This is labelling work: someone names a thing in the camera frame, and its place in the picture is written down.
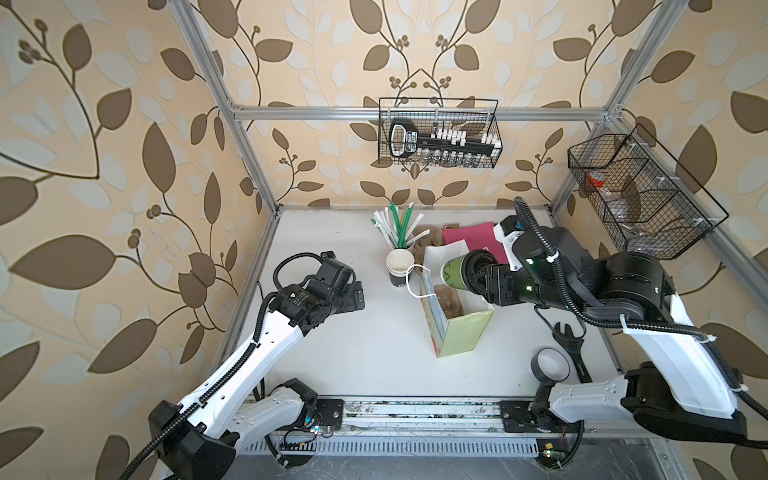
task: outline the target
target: aluminum frame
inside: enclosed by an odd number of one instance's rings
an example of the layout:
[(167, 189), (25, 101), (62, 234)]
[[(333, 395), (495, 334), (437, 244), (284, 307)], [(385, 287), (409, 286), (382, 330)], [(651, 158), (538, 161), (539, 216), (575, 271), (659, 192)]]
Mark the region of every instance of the aluminum frame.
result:
[[(412, 108), (408, 111), (434, 111), (434, 108)], [(440, 111), (485, 113), (487, 108), (440, 108)], [(378, 108), (355, 107), (233, 107), (237, 120), (328, 120), (368, 121), (379, 119)], [(497, 121), (603, 121), (605, 108), (511, 108), (496, 109)]]
[(195, 21), (190, 3), (187, 0), (170, 0), (168, 3), (170, 4), (171, 11), (174, 13), (179, 29), (187, 39), (192, 55), (200, 66), (200, 71), (205, 78), (210, 94), (214, 97), (216, 105), (221, 112), (221, 117), (224, 123), (227, 124), (235, 145), (243, 156), (246, 170), (248, 170), (250, 177), (253, 179), (257, 190), (261, 193), (263, 205), (271, 215), (276, 214), (277, 202), (270, 188), (270, 183), (266, 178), (264, 170), (259, 165), (256, 153), (254, 153), (253, 148), (250, 146), (245, 128), (233, 115), (232, 101), (227, 95), (227, 89), (224, 87), (221, 75), (219, 74), (219, 68), (216, 66), (214, 57), (208, 48), (208, 43), (206, 43)]

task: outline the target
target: white straw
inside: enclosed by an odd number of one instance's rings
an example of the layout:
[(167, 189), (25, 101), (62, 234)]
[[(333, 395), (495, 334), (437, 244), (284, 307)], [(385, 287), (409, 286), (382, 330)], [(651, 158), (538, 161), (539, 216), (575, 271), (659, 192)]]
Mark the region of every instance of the white straw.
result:
[(416, 220), (414, 220), (411, 223), (411, 226), (408, 227), (408, 231), (406, 232), (406, 239), (411, 236), (411, 233), (413, 233), (413, 229), (416, 228), (416, 224), (421, 221), (421, 219), (424, 218), (424, 214), (416, 215)]
[(419, 238), (424, 237), (425, 235), (429, 235), (429, 229), (424, 230), (420, 234), (413, 237), (411, 240), (408, 240), (408, 244), (406, 246), (410, 247), (411, 245), (413, 245), (414, 242), (416, 242)]

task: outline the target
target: zip tie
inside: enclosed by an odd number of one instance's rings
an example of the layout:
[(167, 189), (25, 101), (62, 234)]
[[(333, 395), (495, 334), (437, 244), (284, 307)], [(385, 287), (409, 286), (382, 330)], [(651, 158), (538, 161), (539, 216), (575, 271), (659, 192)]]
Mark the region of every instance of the zip tie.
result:
[(623, 313), (619, 314), (619, 320), (621, 321), (622, 331), (629, 333), (629, 327), (627, 326), (627, 316)]
[(702, 344), (704, 344), (704, 343), (711, 343), (711, 342), (714, 342), (715, 340), (717, 340), (717, 337), (715, 335), (710, 335), (709, 333), (707, 334), (707, 339), (706, 340), (696, 339), (696, 341), (698, 343), (702, 343)]

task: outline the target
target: wire basket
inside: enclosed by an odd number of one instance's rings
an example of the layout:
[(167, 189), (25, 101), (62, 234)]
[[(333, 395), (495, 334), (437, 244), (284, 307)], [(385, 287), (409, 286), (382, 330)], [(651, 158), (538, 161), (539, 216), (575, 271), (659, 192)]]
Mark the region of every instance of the wire basket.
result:
[[(648, 149), (656, 146), (662, 149), (657, 153), (669, 157), (673, 174), (650, 155)], [(604, 134), (569, 148), (568, 168), (620, 251), (672, 260), (728, 218), (641, 124), (629, 135)], [(710, 213), (701, 203), (709, 204)]]
[(380, 98), (379, 163), (493, 168), (503, 150), (497, 106), (474, 98)]

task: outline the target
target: black cable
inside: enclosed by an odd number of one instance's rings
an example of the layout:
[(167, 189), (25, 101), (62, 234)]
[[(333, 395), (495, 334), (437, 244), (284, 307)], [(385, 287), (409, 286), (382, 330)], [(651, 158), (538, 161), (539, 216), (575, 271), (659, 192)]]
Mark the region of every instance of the black cable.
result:
[(271, 292), (266, 295), (266, 298), (262, 300), (261, 307), (259, 307), (259, 315), (256, 317), (256, 326), (253, 328), (253, 341), (258, 343), (261, 338), (261, 330), (264, 328), (264, 315), (266, 309), (270, 305), (270, 302), (277, 296), (277, 292)]
[(584, 327), (583, 325), (581, 326), (581, 328), (584, 330), (584, 332), (583, 332), (583, 333), (582, 333), (580, 336), (565, 336), (565, 335), (563, 335), (563, 333), (562, 333), (562, 332), (560, 332), (560, 331), (558, 331), (556, 328), (554, 328), (554, 327), (552, 326), (552, 324), (551, 324), (551, 323), (549, 323), (549, 320), (547, 320), (547, 319), (544, 317), (544, 315), (542, 315), (542, 314), (541, 314), (541, 312), (539, 312), (539, 311), (538, 311), (538, 309), (539, 309), (539, 308), (541, 308), (539, 305), (536, 305), (536, 304), (534, 304), (534, 306), (533, 306), (533, 311), (534, 311), (534, 312), (536, 312), (536, 315), (538, 315), (538, 318), (542, 319), (542, 320), (544, 321), (544, 323), (546, 323), (546, 324), (547, 324), (547, 326), (548, 326), (548, 327), (549, 327), (549, 329), (552, 331), (552, 333), (554, 333), (556, 336), (558, 336), (558, 337), (562, 338), (563, 340), (578, 340), (578, 339), (583, 339), (583, 338), (584, 338), (584, 336), (585, 336), (585, 335), (587, 335), (587, 328), (586, 328), (586, 327)]
[(297, 258), (301, 258), (301, 257), (310, 257), (310, 258), (313, 258), (313, 259), (317, 260), (317, 261), (318, 261), (318, 262), (320, 262), (320, 263), (322, 263), (322, 262), (323, 262), (323, 259), (322, 259), (322, 258), (320, 258), (320, 255), (318, 255), (317, 253), (312, 253), (312, 252), (302, 252), (302, 253), (297, 253), (296, 255), (291, 255), (290, 257), (286, 258), (285, 260), (283, 260), (282, 262), (280, 262), (280, 263), (277, 265), (277, 267), (275, 268), (275, 271), (274, 271), (274, 273), (272, 273), (272, 283), (274, 283), (274, 284), (275, 284), (275, 287), (277, 287), (277, 289), (278, 289), (278, 290), (280, 290), (281, 288), (283, 288), (283, 286), (282, 286), (282, 285), (280, 285), (280, 281), (277, 279), (277, 274), (278, 274), (278, 273), (280, 273), (280, 270), (281, 270), (281, 269), (282, 269), (284, 266), (286, 266), (286, 265), (287, 265), (289, 262), (292, 262), (292, 261), (294, 261), (295, 259), (297, 259)]
[[(622, 323), (619, 320), (593, 319), (581, 312), (578, 308), (578, 305), (576, 305), (576, 302), (571, 297), (568, 288), (566, 287), (567, 284), (565, 281), (563, 267), (561, 265), (560, 258), (557, 257), (558, 251), (552, 246), (551, 243), (549, 243), (549, 240), (544, 235), (544, 232), (541, 231), (541, 227), (536, 222), (536, 219), (533, 217), (531, 210), (528, 208), (528, 205), (525, 203), (525, 200), (523, 200), (522, 197), (515, 198), (515, 211), (517, 212), (518, 219), (520, 217), (524, 217), (527, 220), (527, 225), (536, 234), (539, 242), (547, 252), (547, 256), (555, 257), (552, 261), (552, 267), (554, 270), (554, 278), (558, 287), (558, 292), (560, 293), (560, 297), (565, 303), (565, 306), (574, 315), (576, 315), (576, 317), (582, 318), (586, 323), (600, 328), (623, 329), (626, 326), (627, 328), (632, 329), (651, 330), (665, 333), (681, 333), (695, 337), (702, 342), (704, 348), (708, 351), (710, 357), (715, 362), (715, 365), (720, 370), (720, 373), (723, 375), (726, 383), (734, 391), (736, 396), (742, 399), (744, 403), (746, 403), (752, 410), (759, 413), (764, 419), (768, 420), (768, 409), (760, 405), (758, 401), (752, 398), (749, 393), (741, 389), (742, 387), (738, 378), (736, 377), (736, 374), (733, 373), (733, 370), (728, 366), (728, 363), (720, 354), (720, 351), (713, 344), (713, 342), (709, 340), (709, 336), (705, 332), (699, 330), (697, 327), (681, 325), (679, 323), (662, 323), (635, 319), (626, 319)], [(753, 449), (768, 449), (768, 441), (763, 440), (747, 439), (745, 442), (742, 442), (741, 445)]]
[(542, 457), (541, 454), (539, 454), (538, 457), (536, 457), (536, 461), (541, 465), (542, 467), (546, 468), (547, 470), (562, 470), (568, 463), (573, 460), (574, 455), (576, 455), (576, 451), (578, 450), (579, 445), (581, 445), (581, 440), (584, 438), (584, 420), (579, 421), (579, 429), (578, 433), (576, 434), (576, 439), (574, 440), (574, 444), (571, 445), (571, 447), (568, 450), (568, 453), (566, 454), (565, 458), (563, 458), (562, 461), (555, 460), (552, 458)]

